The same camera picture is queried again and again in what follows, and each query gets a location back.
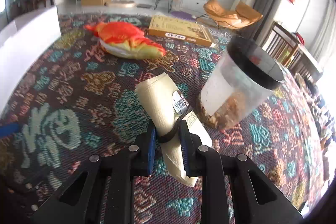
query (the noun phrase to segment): paper towel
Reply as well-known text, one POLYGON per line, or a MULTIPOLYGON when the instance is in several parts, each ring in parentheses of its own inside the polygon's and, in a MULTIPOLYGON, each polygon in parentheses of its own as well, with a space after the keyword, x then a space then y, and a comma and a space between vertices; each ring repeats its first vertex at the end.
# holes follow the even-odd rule
MULTIPOLYGON (((179 90, 178 87, 166 73, 143 81, 135 87, 139 101, 151 117, 159 136, 167 134, 177 119, 172 105, 172 95, 176 90, 179 90)), ((189 131, 199 135, 202 144, 212 146, 211 138, 197 118, 189 131)), ((184 171, 179 135, 176 134, 169 142, 162 143, 161 150, 169 174, 181 183, 194 187, 197 177, 189 178, 184 171)))

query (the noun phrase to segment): transparent plastic jar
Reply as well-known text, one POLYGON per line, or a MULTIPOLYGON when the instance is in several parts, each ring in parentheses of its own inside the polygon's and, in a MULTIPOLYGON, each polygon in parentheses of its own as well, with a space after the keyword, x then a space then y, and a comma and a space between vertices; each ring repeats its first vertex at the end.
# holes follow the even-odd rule
POLYGON ((273 58, 255 42, 233 37, 199 94, 199 118, 212 128, 231 128, 283 82, 273 58))

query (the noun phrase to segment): orange fish plush toy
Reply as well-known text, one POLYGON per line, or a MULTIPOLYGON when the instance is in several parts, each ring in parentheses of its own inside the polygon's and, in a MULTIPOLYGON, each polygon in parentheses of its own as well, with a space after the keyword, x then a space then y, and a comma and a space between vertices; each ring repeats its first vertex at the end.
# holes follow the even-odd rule
POLYGON ((166 50, 144 36, 138 27, 127 22, 100 22, 86 29, 100 38, 102 48, 115 56, 133 59, 160 58, 166 50))

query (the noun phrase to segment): white label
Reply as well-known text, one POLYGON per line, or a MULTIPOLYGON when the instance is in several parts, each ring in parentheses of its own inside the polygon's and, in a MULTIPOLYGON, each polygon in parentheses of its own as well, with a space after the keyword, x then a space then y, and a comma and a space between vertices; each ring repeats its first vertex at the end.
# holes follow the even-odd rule
POLYGON ((170 32, 166 32, 166 37, 176 38, 176 39, 180 39, 180 40, 185 40, 185 36, 180 35, 180 34, 170 33, 170 32))
POLYGON ((182 92, 179 90, 173 92, 172 103, 175 111, 178 114, 184 113, 187 110, 187 106, 189 105, 182 92))
POLYGON ((221 74, 220 68, 216 66, 201 91, 201 103, 206 113, 212 116, 233 91, 221 74))

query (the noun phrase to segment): patterned rug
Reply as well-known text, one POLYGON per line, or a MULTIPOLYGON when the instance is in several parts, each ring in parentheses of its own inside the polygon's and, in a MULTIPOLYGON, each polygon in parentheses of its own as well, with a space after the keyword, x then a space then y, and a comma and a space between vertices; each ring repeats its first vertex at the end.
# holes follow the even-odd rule
MULTIPOLYGON (((62 37, 31 66, 12 94, 4 125, 18 121, 21 132, 0 140, 0 172, 22 183, 49 165, 37 189, 40 204, 81 161, 113 155, 145 132, 149 116, 134 92, 139 82, 167 73, 195 107, 196 97, 230 39, 215 30, 215 48, 152 37, 167 50, 154 60, 128 60, 104 53, 83 25, 130 22, 144 31, 151 18, 112 14, 62 15, 62 37)), ((288 70, 286 82, 234 128, 205 126, 219 153, 247 154, 298 208, 320 198, 322 153, 310 110, 288 70)), ((198 223, 201 179, 190 188, 169 176, 157 146, 154 173, 135 179, 135 222, 198 223)), ((234 221, 230 201, 231 221, 234 221)))

